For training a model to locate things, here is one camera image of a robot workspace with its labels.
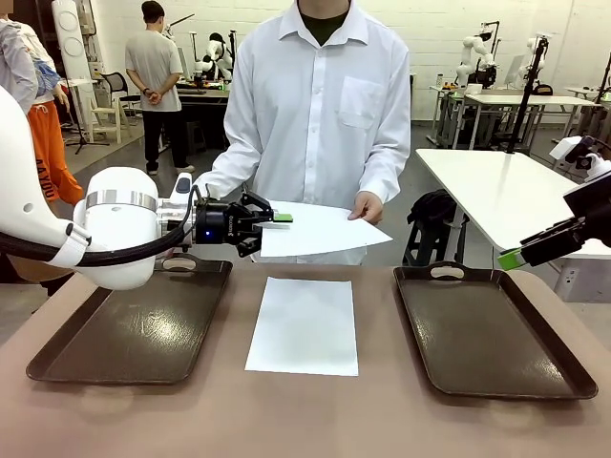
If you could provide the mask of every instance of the sheet of paper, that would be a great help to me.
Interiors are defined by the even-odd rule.
[[[268,278],[245,369],[358,376],[352,283]]]
[[[319,255],[385,243],[392,239],[362,219],[348,221],[349,210],[293,202],[270,202],[274,210],[292,215],[292,224],[266,225],[264,258]]]

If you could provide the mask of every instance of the green attachment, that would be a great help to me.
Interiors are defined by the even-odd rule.
[[[527,262],[522,257],[521,248],[517,248],[516,250],[508,251],[501,254],[498,257],[498,263],[505,271],[518,269],[518,267],[527,264]]]
[[[274,215],[274,222],[294,222],[294,220],[292,215],[276,213]]]

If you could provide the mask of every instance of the hand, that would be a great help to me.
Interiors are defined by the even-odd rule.
[[[64,93],[64,91],[61,89],[61,87],[59,85],[55,86],[55,89],[53,90],[53,95],[55,95],[55,97],[57,98],[57,101],[62,104],[64,107],[66,107],[66,111],[70,111],[70,100],[68,99],[68,96],[66,95],[66,93]]]
[[[151,103],[151,105],[158,105],[163,99],[163,95],[155,91],[147,92],[146,96],[149,97],[149,102]]]
[[[384,204],[374,193],[361,192],[354,201],[354,210],[348,217],[349,220],[364,219],[374,226],[382,221],[384,216]]]

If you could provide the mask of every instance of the white robotic arm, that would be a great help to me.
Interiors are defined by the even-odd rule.
[[[469,83],[469,76],[475,73],[475,66],[472,62],[473,50],[483,56],[482,69],[495,66],[495,57],[488,51],[484,40],[480,36],[468,36],[463,41],[462,61],[456,72],[458,73],[458,86],[466,87]]]
[[[210,42],[208,43],[206,55],[216,63],[224,79],[232,79],[231,69],[233,69],[233,55],[219,33],[212,33],[210,35]]]
[[[108,289],[142,286],[155,256],[175,247],[229,243],[245,257],[261,249],[275,220],[269,202],[244,193],[240,202],[201,198],[183,174],[169,199],[142,171],[115,167],[92,177],[74,221],[49,209],[36,174],[30,125],[0,87],[0,252],[72,268]]]

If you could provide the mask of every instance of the gray jacket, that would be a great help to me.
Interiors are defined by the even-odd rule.
[[[27,114],[36,99],[38,79],[19,26],[0,19],[0,86],[6,89]]]

